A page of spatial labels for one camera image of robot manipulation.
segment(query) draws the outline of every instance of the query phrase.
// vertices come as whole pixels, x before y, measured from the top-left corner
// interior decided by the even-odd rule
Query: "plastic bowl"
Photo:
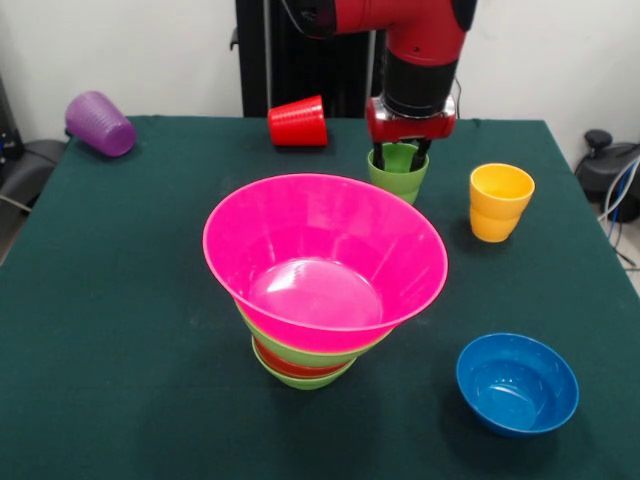
[[[285,345],[370,345],[427,308],[447,276],[429,221],[400,198],[320,174],[267,178],[207,220],[209,268],[251,321]]]
[[[576,411],[578,382],[551,348],[522,335],[495,333],[462,351],[456,369],[467,403],[492,431],[507,437],[550,432]]]
[[[276,377],[285,385],[288,385],[293,388],[297,388],[298,390],[317,390],[318,388],[326,387],[330,383],[333,383],[338,377],[342,376],[351,366],[355,363],[355,359],[351,360],[344,367],[342,367],[337,372],[332,373],[331,375],[327,375],[325,377],[320,378],[295,378],[284,375],[280,372],[277,372],[273,368],[271,368],[264,359],[260,356],[258,349],[256,347],[256,342],[253,337],[251,337],[251,346],[253,347],[253,353],[255,354],[258,361],[262,364],[267,372]]]
[[[346,363],[340,363],[338,365],[334,365],[332,367],[305,367],[302,365],[296,365],[295,363],[287,362],[285,359],[280,358],[275,353],[271,352],[265,346],[261,345],[258,340],[254,338],[256,348],[260,353],[260,356],[264,360],[264,363],[269,365],[271,368],[276,370],[277,372],[282,373],[283,375],[287,375],[289,377],[296,378],[319,378],[326,377],[327,375],[331,375],[334,372],[337,372],[342,367],[346,365]]]
[[[267,347],[271,352],[278,355],[280,358],[295,363],[296,365],[302,365],[305,367],[331,367],[339,363],[348,363],[351,360],[355,360],[367,351],[372,349],[382,340],[384,340],[388,333],[384,334],[381,338],[377,339],[370,345],[367,345],[359,350],[352,350],[350,352],[342,353],[317,353],[317,352],[305,352],[304,350],[298,350],[297,348],[288,347],[277,340],[274,340],[262,330],[256,327],[251,320],[240,310],[240,315],[244,320],[244,323],[249,327],[249,330],[256,337],[262,345]]]

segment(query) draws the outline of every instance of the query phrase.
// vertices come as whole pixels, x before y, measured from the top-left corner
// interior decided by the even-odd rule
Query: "green bowl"
[[[354,358],[347,365],[342,367],[340,370],[332,373],[331,375],[327,375],[326,377],[294,378],[294,377],[288,377],[286,375],[283,375],[280,372],[276,372],[274,369],[272,369],[266,363],[264,363],[264,360],[262,360],[262,357],[260,356],[260,353],[256,348],[256,340],[255,338],[253,338],[253,336],[251,337],[251,347],[253,347],[253,354],[256,356],[260,364],[265,368],[267,372],[269,372],[271,375],[276,377],[285,385],[288,385],[292,388],[297,388],[298,390],[317,390],[318,388],[326,387],[330,383],[334,382],[338,377],[343,375],[347,370],[349,370],[349,368],[351,368],[351,365],[353,365],[356,361],[356,359]]]
[[[347,363],[351,360],[355,360],[363,353],[372,349],[378,343],[380,343],[389,333],[384,334],[375,342],[360,348],[358,350],[351,350],[349,352],[341,352],[341,353],[316,353],[316,352],[307,352],[305,350],[298,350],[297,348],[289,347],[288,345],[284,345],[283,343],[278,342],[277,340],[271,338],[258,327],[256,327],[249,317],[242,311],[240,306],[238,306],[238,310],[240,311],[240,315],[242,315],[242,319],[244,323],[249,327],[251,333],[260,341],[262,345],[264,345],[268,350],[271,350],[280,358],[290,362],[295,363],[296,365],[300,365],[303,367],[332,367],[334,365],[339,365],[341,363]]]

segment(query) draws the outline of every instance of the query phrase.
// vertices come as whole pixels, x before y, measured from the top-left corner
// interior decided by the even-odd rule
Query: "red cup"
[[[264,360],[264,363],[276,372],[282,373],[288,377],[322,378],[337,372],[346,365],[346,363],[341,363],[340,365],[334,365],[332,367],[303,367],[302,365],[287,362],[262,345],[255,337],[254,340],[256,349],[258,350],[262,360]]]
[[[329,142],[320,95],[272,108],[268,123],[278,147],[324,147]]]

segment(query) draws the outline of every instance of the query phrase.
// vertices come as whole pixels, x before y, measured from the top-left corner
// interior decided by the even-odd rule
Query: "pink bowl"
[[[375,342],[427,308],[447,277],[442,239],[416,209],[332,175],[240,188],[209,216],[203,248],[258,328],[311,352]]]

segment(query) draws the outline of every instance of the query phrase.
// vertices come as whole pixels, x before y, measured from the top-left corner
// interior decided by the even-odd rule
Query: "table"
[[[299,392],[253,358],[201,231],[258,178],[364,179],[365,122],[330,121],[325,150],[277,151],[264,120],[133,121],[122,159],[71,143],[0,269],[0,477],[640,478],[640,302],[544,123],[462,121],[435,142],[416,207],[449,250],[443,294],[335,384]],[[490,161],[537,181],[499,245],[467,224],[468,175]],[[581,403],[564,428],[513,441],[476,422],[454,365],[493,331],[571,363]]]

